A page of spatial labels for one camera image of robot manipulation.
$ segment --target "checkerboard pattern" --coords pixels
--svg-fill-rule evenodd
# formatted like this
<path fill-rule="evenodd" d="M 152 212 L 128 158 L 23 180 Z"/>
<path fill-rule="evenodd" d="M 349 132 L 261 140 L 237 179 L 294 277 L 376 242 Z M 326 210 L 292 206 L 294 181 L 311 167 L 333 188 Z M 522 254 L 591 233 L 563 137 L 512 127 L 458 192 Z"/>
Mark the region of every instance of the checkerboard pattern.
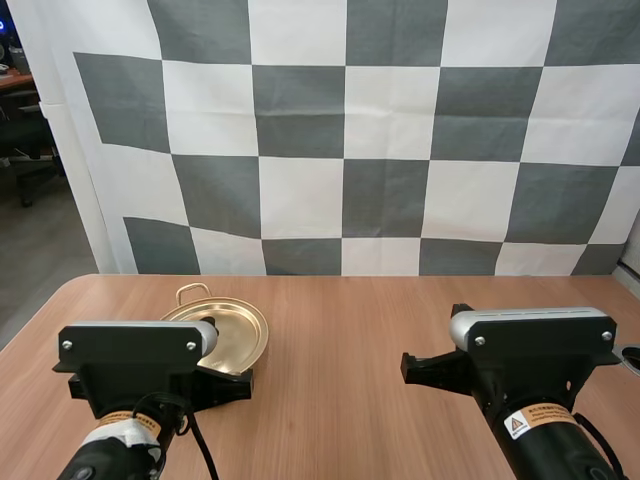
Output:
<path fill-rule="evenodd" d="M 640 208 L 640 2 L 64 10 L 129 270 L 606 274 Z"/>

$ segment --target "robotic arm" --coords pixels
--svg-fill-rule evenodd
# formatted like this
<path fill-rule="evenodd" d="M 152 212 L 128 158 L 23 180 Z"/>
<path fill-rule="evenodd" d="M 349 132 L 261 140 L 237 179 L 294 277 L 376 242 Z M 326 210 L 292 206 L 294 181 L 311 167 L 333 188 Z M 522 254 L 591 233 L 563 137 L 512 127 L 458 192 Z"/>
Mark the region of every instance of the robotic arm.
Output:
<path fill-rule="evenodd" d="M 609 316 L 594 308 L 476 312 L 459 304 L 449 332 L 455 351 L 403 355 L 405 383 L 473 396 L 518 480 L 625 478 L 604 438 L 570 413 L 593 369 L 620 363 Z"/>
<path fill-rule="evenodd" d="M 60 332 L 54 370 L 74 373 L 71 396 L 89 402 L 99 425 L 58 480 L 156 480 L 173 436 L 189 430 L 218 478 L 194 412 L 251 398 L 252 372 L 197 366 L 217 341 L 208 320 L 79 323 Z"/>

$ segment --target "white square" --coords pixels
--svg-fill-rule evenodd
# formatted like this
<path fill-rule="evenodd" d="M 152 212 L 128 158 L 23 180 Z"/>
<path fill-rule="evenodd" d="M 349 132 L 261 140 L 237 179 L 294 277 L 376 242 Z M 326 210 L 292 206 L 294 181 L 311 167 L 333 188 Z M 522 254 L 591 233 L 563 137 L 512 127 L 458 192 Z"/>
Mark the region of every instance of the white square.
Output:
<path fill-rule="evenodd" d="M 249 0 L 254 65 L 345 65 L 346 0 Z"/>
<path fill-rule="evenodd" d="M 640 65 L 545 67 L 522 162 L 620 165 L 640 108 Z"/>
<path fill-rule="evenodd" d="M 53 0 L 42 6 L 47 24 L 58 25 L 56 42 L 69 52 L 162 58 L 146 0 Z"/>
<path fill-rule="evenodd" d="M 257 156 L 251 65 L 163 61 L 172 153 Z"/>
<path fill-rule="evenodd" d="M 502 242 L 519 164 L 429 162 L 423 238 Z"/>
<path fill-rule="evenodd" d="M 101 183 L 122 217 L 188 225 L 171 155 L 120 145 L 102 145 Z"/>
<path fill-rule="evenodd" d="M 556 0 L 449 0 L 443 67 L 542 66 Z"/>
<path fill-rule="evenodd" d="M 266 275 L 262 241 L 191 227 L 203 275 Z"/>
<path fill-rule="evenodd" d="M 342 159 L 260 157 L 262 238 L 340 238 Z"/>
<path fill-rule="evenodd" d="M 345 158 L 427 160 L 440 69 L 347 67 Z"/>
<path fill-rule="evenodd" d="M 505 243 L 496 275 L 571 275 L 586 245 Z"/>
<path fill-rule="evenodd" d="M 607 204 L 590 244 L 620 245 L 627 241 L 640 209 L 640 167 L 620 167 L 613 181 Z"/>
<path fill-rule="evenodd" d="M 343 238 L 342 275 L 418 275 L 419 238 Z"/>

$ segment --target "gray square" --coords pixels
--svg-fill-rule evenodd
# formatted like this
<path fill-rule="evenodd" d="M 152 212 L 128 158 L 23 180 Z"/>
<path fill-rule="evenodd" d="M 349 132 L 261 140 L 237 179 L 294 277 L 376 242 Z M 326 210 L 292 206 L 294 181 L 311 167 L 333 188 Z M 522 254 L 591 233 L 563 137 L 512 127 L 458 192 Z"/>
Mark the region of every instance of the gray square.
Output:
<path fill-rule="evenodd" d="M 247 0 L 149 0 L 164 60 L 251 64 Z"/>
<path fill-rule="evenodd" d="M 257 157 L 173 155 L 189 225 L 260 238 Z"/>
<path fill-rule="evenodd" d="M 258 151 L 342 158 L 344 67 L 253 66 Z"/>
<path fill-rule="evenodd" d="M 502 243 L 423 238 L 420 275 L 495 275 Z"/>
<path fill-rule="evenodd" d="M 102 143 L 168 153 L 162 62 L 74 55 Z"/>
<path fill-rule="evenodd" d="M 189 227 L 127 217 L 124 224 L 138 273 L 200 275 Z"/>
<path fill-rule="evenodd" d="M 633 124 L 633 130 L 631 130 L 629 144 L 627 145 L 624 157 L 622 157 L 622 165 L 625 167 L 640 166 L 640 111 Z"/>
<path fill-rule="evenodd" d="M 617 167 L 520 165 L 506 242 L 589 242 Z"/>
<path fill-rule="evenodd" d="M 609 275 L 616 268 L 624 245 L 587 245 L 571 275 Z"/>
<path fill-rule="evenodd" d="M 263 240 L 267 275 L 340 275 L 342 240 Z"/>
<path fill-rule="evenodd" d="M 545 65 L 640 63 L 640 2 L 558 0 Z"/>
<path fill-rule="evenodd" d="M 347 65 L 440 66 L 447 0 L 349 0 Z"/>
<path fill-rule="evenodd" d="M 542 68 L 442 68 L 432 160 L 518 162 Z"/>
<path fill-rule="evenodd" d="M 343 237 L 420 237 L 429 162 L 345 160 Z"/>

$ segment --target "pan handle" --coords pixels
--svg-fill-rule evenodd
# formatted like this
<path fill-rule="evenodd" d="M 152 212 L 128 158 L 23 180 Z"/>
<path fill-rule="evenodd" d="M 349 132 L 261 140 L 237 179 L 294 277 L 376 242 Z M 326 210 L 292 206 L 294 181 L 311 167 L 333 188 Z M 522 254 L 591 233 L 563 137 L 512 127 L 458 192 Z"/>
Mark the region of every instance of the pan handle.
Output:
<path fill-rule="evenodd" d="M 207 292 L 207 297 L 211 296 L 211 290 L 204 283 L 190 283 L 189 285 L 185 285 L 184 287 L 178 289 L 176 292 L 176 303 L 178 306 L 182 305 L 182 294 L 188 290 L 193 290 L 194 288 L 202 288 L 205 292 Z"/>

